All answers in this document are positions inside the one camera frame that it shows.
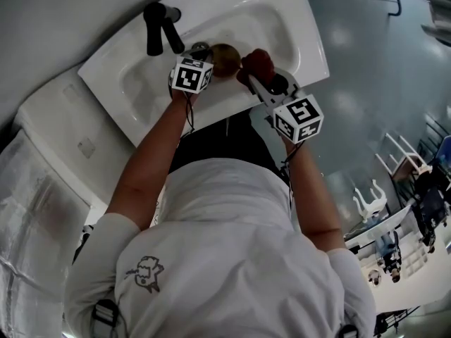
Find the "person in background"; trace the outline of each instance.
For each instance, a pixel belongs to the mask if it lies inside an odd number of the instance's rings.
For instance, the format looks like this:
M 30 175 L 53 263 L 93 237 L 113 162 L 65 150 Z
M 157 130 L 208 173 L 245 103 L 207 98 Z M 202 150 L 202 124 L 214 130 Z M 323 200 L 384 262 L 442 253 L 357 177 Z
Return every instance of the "person in background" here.
M 401 279 L 401 250 L 399 247 L 399 239 L 396 232 L 395 242 L 390 237 L 390 233 L 384 234 L 375 240 L 376 253 L 379 254 L 378 264 L 383 268 L 385 273 L 389 273 L 393 283 L 398 283 Z
M 243 58 L 237 78 L 249 74 L 271 82 L 265 51 Z M 372 293 L 307 144 L 283 140 L 299 232 L 248 112 L 180 140 L 186 117 L 173 90 L 75 261 L 64 299 L 74 336 L 372 337 Z

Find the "faucet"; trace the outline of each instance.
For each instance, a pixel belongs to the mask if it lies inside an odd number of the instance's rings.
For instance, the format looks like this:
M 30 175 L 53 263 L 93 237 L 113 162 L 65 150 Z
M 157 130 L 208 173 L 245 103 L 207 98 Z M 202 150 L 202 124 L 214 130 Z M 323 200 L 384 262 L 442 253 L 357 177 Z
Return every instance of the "faucet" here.
M 185 45 L 178 36 L 174 23 L 179 21 L 182 13 L 177 8 L 171 8 L 161 3 L 150 3 L 142 13 L 147 26 L 147 55 L 158 56 L 163 53 L 161 28 L 175 54 L 181 54 Z

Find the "sink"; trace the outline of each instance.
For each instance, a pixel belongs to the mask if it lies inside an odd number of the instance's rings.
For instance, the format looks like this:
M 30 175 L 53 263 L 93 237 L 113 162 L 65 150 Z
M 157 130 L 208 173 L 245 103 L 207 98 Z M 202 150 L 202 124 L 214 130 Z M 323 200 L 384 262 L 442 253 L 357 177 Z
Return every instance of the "sink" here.
M 307 0 L 162 0 L 182 11 L 175 24 L 186 49 L 195 42 L 234 46 L 246 56 L 269 52 L 275 66 L 292 73 L 301 87 L 328 77 L 328 67 Z M 163 37 L 163 54 L 146 55 L 142 14 L 130 21 L 81 67 L 78 74 L 109 115 L 137 146 L 171 102 L 168 74 L 176 55 Z M 194 105 L 194 127 L 202 129 L 260 104 L 236 79 L 213 77 Z M 185 125 L 184 132 L 190 126 Z

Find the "chair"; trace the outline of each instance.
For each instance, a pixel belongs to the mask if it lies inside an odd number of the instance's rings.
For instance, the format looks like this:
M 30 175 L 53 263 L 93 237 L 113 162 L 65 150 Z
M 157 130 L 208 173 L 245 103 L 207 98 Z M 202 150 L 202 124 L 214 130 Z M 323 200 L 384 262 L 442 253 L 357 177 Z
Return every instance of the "chair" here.
M 370 188 L 371 195 L 374 197 L 374 200 L 368 204 L 365 202 L 364 197 L 360 193 L 360 191 L 355 188 L 354 191 L 357 193 L 357 195 L 360 198 L 360 201 L 354 196 L 352 200 L 355 201 L 357 205 L 357 210 L 359 211 L 360 216 L 362 217 L 362 220 L 364 223 L 368 220 L 368 218 L 372 216 L 377 216 L 379 212 L 385 207 L 387 204 L 387 197 L 385 196 L 385 192 L 376 184 L 376 181 L 373 179 L 373 186 L 379 191 L 381 194 L 381 197 L 378 198 L 376 194 L 374 193 L 373 188 Z
M 410 145 L 402 135 L 400 135 L 400 140 L 407 146 L 409 151 L 404 150 L 390 134 L 387 133 L 385 136 L 401 151 L 403 155 L 403 157 L 398 161 L 392 154 L 389 155 L 390 159 L 395 163 L 395 168 L 391 170 L 381 156 L 376 154 L 376 158 L 381 162 L 382 166 L 388 171 L 388 174 L 390 174 L 394 181 L 405 179 L 413 170 L 416 171 L 417 175 L 430 173 L 432 171 L 432 166 L 428 165 L 424 159 L 420 157 L 412 145 Z

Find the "floor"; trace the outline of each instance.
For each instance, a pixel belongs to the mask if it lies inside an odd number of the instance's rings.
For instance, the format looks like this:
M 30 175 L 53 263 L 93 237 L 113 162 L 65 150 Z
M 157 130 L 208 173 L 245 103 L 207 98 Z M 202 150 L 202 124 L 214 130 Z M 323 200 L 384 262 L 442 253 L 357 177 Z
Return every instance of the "floor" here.
M 330 77 L 305 88 L 324 112 L 321 133 L 309 146 L 333 194 L 344 232 L 361 219 L 352 201 L 353 189 L 369 197 L 376 179 L 399 208 L 391 181 L 376 152 L 388 155 L 385 133 L 402 134 L 413 146 L 428 134 L 426 115 L 451 131 L 451 49 L 426 36 L 428 4 L 402 0 L 400 17 L 388 17 L 396 5 L 378 0 L 310 0 L 322 38 Z M 252 113 L 256 130 L 276 163 L 285 158 L 277 134 L 263 120 L 264 107 Z

